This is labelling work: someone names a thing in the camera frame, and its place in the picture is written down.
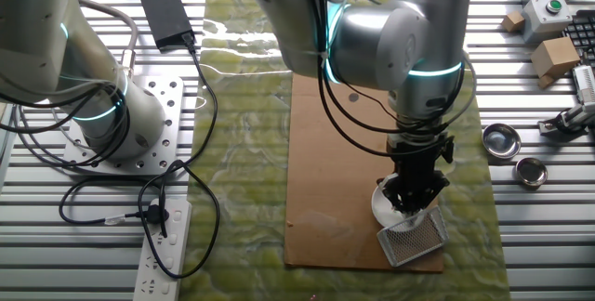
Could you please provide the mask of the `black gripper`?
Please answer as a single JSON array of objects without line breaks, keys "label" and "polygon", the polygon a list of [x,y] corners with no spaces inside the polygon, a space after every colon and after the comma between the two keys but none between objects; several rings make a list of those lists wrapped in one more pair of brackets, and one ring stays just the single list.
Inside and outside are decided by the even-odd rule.
[{"label": "black gripper", "polygon": [[379,180],[377,187],[394,211],[411,212],[404,192],[413,192],[414,211],[418,212],[449,185],[447,177],[435,165],[442,154],[442,135],[389,134],[388,153],[395,174]]}]

